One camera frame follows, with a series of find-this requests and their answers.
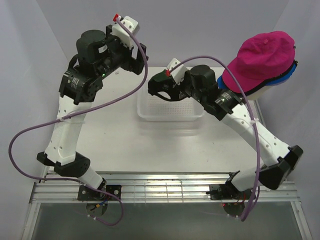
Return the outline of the dark green baseball cap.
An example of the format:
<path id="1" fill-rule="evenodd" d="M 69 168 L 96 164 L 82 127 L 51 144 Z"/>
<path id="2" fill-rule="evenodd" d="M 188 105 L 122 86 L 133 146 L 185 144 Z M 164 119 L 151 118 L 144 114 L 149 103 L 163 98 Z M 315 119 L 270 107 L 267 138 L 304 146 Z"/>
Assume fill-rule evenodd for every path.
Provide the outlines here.
<path id="1" fill-rule="evenodd" d="M 179 102 L 187 98 L 183 94 L 172 76 L 166 70 L 152 76 L 147 84 L 147 91 L 151 96 L 156 96 L 167 102 Z"/>

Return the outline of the blue baseball cap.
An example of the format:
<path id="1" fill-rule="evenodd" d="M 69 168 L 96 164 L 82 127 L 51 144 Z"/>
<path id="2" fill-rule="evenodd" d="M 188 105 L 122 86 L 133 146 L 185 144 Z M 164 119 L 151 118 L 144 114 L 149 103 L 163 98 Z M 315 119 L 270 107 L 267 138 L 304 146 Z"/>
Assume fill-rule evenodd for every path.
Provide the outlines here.
<path id="1" fill-rule="evenodd" d="M 287 81 L 292 76 L 292 74 L 296 70 L 297 66 L 298 66 L 298 61 L 294 60 L 292 65 L 290 66 L 290 68 L 286 72 L 280 74 L 277 77 L 267 79 L 264 81 L 264 83 L 266 83 L 266 86 L 276 86 L 276 85 L 282 84 L 283 82 Z M 220 76 L 217 79 L 217 85 L 220 89 L 229 89 L 227 87 L 227 85 L 223 82 L 222 76 Z"/>

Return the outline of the magenta baseball cap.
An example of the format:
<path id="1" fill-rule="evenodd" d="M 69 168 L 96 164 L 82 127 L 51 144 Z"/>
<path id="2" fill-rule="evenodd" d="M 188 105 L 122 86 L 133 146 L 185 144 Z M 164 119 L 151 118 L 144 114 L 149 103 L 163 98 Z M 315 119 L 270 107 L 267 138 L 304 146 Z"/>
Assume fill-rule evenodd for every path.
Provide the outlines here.
<path id="1" fill-rule="evenodd" d="M 267 79 L 284 73 L 296 55 L 295 40 L 284 31 L 259 33 L 243 42 L 236 57 L 224 70 L 223 82 L 229 90 L 251 95 Z"/>

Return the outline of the black baseball cap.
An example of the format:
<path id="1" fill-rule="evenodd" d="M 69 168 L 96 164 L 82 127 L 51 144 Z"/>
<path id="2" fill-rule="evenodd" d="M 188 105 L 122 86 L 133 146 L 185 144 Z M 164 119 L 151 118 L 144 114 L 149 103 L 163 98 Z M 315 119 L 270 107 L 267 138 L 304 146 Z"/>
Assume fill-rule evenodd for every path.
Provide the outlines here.
<path id="1" fill-rule="evenodd" d="M 278 86 L 286 82 L 295 72 L 296 68 L 298 66 L 298 61 L 293 59 L 293 62 L 291 66 L 283 73 L 281 73 L 278 76 L 269 78 L 265 80 L 264 82 L 260 83 L 258 86 L 254 88 L 255 92 L 257 93 L 261 89 L 266 89 L 274 86 Z"/>

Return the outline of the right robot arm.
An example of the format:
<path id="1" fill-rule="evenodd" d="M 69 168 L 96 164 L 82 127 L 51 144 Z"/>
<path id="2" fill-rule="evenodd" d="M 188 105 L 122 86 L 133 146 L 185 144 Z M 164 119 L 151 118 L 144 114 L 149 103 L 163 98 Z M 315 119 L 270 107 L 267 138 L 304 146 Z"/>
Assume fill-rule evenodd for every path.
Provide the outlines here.
<path id="1" fill-rule="evenodd" d="M 249 170 L 232 172 L 224 184 L 228 197 L 237 199 L 244 191 L 264 186 L 277 190 L 298 164 L 303 150 L 275 137 L 257 119 L 252 118 L 245 99 L 226 87 L 220 87 L 215 72 L 207 65 L 187 69 L 178 60 L 168 66 L 178 98 L 193 98 L 204 110 L 234 130 L 257 153 L 258 164 Z"/>

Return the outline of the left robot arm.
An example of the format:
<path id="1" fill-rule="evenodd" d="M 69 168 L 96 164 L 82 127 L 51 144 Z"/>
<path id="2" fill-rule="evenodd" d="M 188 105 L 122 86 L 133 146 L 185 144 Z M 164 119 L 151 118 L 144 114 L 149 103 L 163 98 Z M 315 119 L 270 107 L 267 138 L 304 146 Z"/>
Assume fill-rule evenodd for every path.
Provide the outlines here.
<path id="1" fill-rule="evenodd" d="M 69 61 L 59 87 L 59 107 L 50 142 L 36 159 L 54 168 L 61 177 L 76 178 L 89 187 L 88 193 L 100 200 L 106 195 L 106 181 L 91 167 L 89 158 L 76 151 L 86 111 L 92 107 L 103 79 L 118 68 L 139 75 L 143 71 L 146 46 L 132 57 L 132 24 L 108 25 L 93 29 L 76 41 L 77 54 Z"/>

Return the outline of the clear plastic bin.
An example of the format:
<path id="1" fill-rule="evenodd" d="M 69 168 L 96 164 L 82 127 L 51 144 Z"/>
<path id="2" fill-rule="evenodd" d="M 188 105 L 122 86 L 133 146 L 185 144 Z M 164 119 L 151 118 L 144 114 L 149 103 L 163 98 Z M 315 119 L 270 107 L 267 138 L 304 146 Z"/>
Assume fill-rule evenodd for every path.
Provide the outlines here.
<path id="1" fill-rule="evenodd" d="M 169 102 L 141 91 L 137 95 L 137 114 L 149 122 L 192 122 L 201 118 L 205 111 L 190 98 Z"/>

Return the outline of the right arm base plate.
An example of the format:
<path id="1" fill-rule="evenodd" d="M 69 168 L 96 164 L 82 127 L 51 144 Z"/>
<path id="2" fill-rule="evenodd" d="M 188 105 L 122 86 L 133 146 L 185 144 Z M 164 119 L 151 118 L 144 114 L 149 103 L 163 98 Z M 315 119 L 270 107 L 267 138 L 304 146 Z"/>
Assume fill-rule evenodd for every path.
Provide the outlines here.
<path id="1" fill-rule="evenodd" d="M 225 184 L 210 184 L 205 192 L 211 200 L 248 200 L 253 193 L 251 189 L 237 191 L 228 188 Z"/>

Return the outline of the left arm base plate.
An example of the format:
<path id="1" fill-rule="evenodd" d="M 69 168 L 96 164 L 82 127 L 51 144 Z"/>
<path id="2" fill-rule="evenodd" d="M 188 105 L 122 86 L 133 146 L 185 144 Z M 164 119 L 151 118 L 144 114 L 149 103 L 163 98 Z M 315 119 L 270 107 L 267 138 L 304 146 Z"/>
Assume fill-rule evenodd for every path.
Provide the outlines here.
<path id="1" fill-rule="evenodd" d="M 81 185 L 76 199 L 78 201 L 116 201 L 114 196 L 121 199 L 122 186 L 116 184 L 106 185 L 101 191 L 103 191 L 103 193 Z"/>

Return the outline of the aluminium rail frame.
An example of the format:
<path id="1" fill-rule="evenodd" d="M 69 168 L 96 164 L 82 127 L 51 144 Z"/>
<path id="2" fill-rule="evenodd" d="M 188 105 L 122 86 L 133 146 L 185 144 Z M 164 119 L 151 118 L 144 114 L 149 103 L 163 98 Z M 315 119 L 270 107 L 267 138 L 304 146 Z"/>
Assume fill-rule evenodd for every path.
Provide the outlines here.
<path id="1" fill-rule="evenodd" d="M 124 70 L 112 73 L 92 106 L 124 93 L 125 83 L 133 87 L 142 77 L 143 73 L 136 76 Z M 209 203 L 205 196 L 209 184 L 222 183 L 228 172 L 252 170 L 256 165 L 256 151 L 200 104 L 191 99 L 174 104 L 153 101 L 156 98 L 149 97 L 147 85 L 118 103 L 88 112 L 77 142 L 76 150 L 91 160 L 108 184 L 122 185 L 124 204 Z M 177 112 L 169 115 L 169 110 L 159 110 L 148 115 L 147 110 L 165 106 Z M 36 236 L 41 204 L 81 203 L 76 200 L 75 182 L 36 185 L 22 240 Z M 261 186 L 258 201 L 292 202 L 302 239 L 315 240 L 293 181 L 285 180 L 278 190 Z"/>

